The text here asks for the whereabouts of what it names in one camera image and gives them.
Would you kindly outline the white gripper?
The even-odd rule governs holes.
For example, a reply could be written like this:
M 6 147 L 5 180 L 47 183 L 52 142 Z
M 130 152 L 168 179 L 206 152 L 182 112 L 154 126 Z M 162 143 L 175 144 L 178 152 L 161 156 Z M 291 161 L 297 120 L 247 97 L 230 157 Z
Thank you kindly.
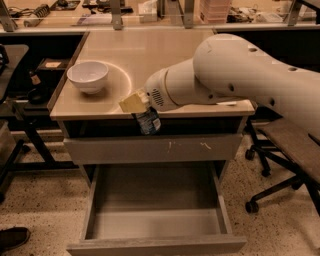
M 162 69 L 151 75 L 144 84 L 146 93 L 143 90 L 137 90 L 122 99 L 119 102 L 122 111 L 124 113 L 144 113 L 150 104 L 157 111 L 169 111 L 172 107 L 172 100 L 166 88 L 167 73 L 167 69 Z

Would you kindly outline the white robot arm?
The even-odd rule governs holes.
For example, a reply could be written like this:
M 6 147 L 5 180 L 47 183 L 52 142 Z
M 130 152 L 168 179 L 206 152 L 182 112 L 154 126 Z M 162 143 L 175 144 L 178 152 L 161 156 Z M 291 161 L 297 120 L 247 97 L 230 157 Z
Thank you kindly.
M 123 98 L 125 113 L 249 99 L 320 136 L 320 73 L 278 61 L 232 34 L 204 40 L 192 58 L 151 75 Z

